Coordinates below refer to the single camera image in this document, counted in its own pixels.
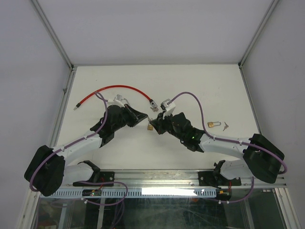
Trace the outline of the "red cable lock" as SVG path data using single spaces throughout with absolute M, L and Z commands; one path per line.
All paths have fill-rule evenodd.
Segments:
M 102 88 L 99 88 L 93 92 L 91 92 L 90 94 L 88 94 L 86 97 L 84 97 L 83 99 L 81 99 L 74 107 L 74 110 L 78 109 L 79 107 L 81 107 L 87 100 L 89 100 L 91 97 L 93 97 L 94 95 L 96 95 L 97 93 L 103 93 L 105 91 L 113 91 L 113 92 L 125 92 L 125 91 L 133 91 L 135 93 L 140 94 L 141 96 L 143 96 L 148 103 L 151 106 L 157 106 L 157 103 L 148 95 L 146 94 L 144 91 L 129 86 L 129 85 L 123 85 L 123 84 L 115 84 L 115 85 L 109 85 L 109 86 L 105 86 Z

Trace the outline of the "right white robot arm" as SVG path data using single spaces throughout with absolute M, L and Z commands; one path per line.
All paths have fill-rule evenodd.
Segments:
M 212 152 L 233 156 L 235 161 L 222 160 L 214 164 L 213 180 L 219 185 L 239 177 L 255 177 L 265 183 L 275 183 L 283 166 L 284 154 L 266 137 L 253 134 L 250 138 L 209 136 L 192 126 L 184 113 L 158 114 L 150 124 L 158 134 L 169 133 L 193 152 Z

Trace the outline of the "silver key pair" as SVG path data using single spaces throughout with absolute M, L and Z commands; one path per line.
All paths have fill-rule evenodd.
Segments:
M 159 111 L 157 106 L 151 106 L 150 108 L 152 109 L 153 112 L 158 112 Z

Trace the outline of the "small brass padlock long shackle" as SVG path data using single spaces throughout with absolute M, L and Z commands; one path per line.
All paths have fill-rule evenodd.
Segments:
M 153 130 L 154 130 L 154 127 L 153 127 L 153 125 L 151 124 L 151 121 L 152 121 L 153 119 L 150 118 L 150 117 L 147 117 L 147 119 L 148 119 L 147 130 L 153 131 Z

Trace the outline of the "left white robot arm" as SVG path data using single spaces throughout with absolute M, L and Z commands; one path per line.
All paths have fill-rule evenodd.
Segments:
M 89 185 L 96 185 L 100 180 L 100 170 L 96 165 L 92 162 L 80 162 L 77 165 L 70 163 L 109 143 L 119 129 L 135 127 L 147 117 L 147 114 L 127 104 L 110 105 L 99 122 L 79 139 L 54 148 L 46 145 L 39 147 L 24 178 L 32 191 L 38 191 L 46 197 L 67 184 L 85 181 Z

